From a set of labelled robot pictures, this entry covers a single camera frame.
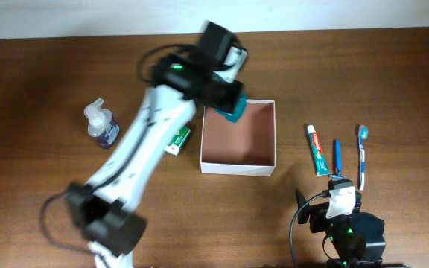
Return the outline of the teal mouthwash bottle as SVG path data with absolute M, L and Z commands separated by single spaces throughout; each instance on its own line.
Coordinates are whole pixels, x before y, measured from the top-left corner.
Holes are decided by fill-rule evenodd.
M 247 107 L 247 96 L 244 93 L 241 93 L 233 113 L 223 112 L 219 109 L 215 109 L 215 112 L 222 115 L 226 120 L 232 123 L 236 123 L 244 114 L 246 107 Z

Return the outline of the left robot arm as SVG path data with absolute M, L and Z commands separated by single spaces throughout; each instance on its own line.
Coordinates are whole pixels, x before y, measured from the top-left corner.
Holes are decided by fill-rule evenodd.
M 235 78 L 247 50 L 233 32 L 208 22 L 197 44 L 174 47 L 152 67 L 138 115 L 109 159 L 87 182 L 66 189 L 71 218 L 97 267 L 133 265 L 147 226 L 134 211 L 166 146 L 197 107 L 212 108 L 232 123 L 246 108 L 244 85 Z

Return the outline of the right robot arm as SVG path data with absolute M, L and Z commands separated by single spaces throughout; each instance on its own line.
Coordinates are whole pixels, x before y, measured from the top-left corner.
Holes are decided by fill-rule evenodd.
M 309 224 L 313 234 L 324 233 L 323 243 L 331 242 L 337 257 L 328 256 L 327 267 L 380 267 L 386 248 L 384 220 L 362 212 L 361 193 L 349 179 L 332 179 L 328 188 L 306 199 L 296 191 L 298 209 L 289 229 L 290 253 L 297 265 L 293 246 L 293 226 Z

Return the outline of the green white soap box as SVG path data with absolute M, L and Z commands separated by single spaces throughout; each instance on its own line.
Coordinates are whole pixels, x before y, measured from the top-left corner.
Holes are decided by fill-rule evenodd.
M 190 136 L 190 133 L 191 130 L 188 127 L 180 128 L 165 147 L 165 152 L 177 156 Z

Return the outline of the clear foaming soap pump bottle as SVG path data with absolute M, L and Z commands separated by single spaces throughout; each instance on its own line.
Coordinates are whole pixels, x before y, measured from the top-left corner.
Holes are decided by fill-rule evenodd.
M 115 144 L 121 129 L 112 112 L 102 108 L 103 103 L 104 100 L 98 98 L 85 107 L 84 115 L 88 120 L 88 134 L 95 139 L 99 147 L 109 149 Z

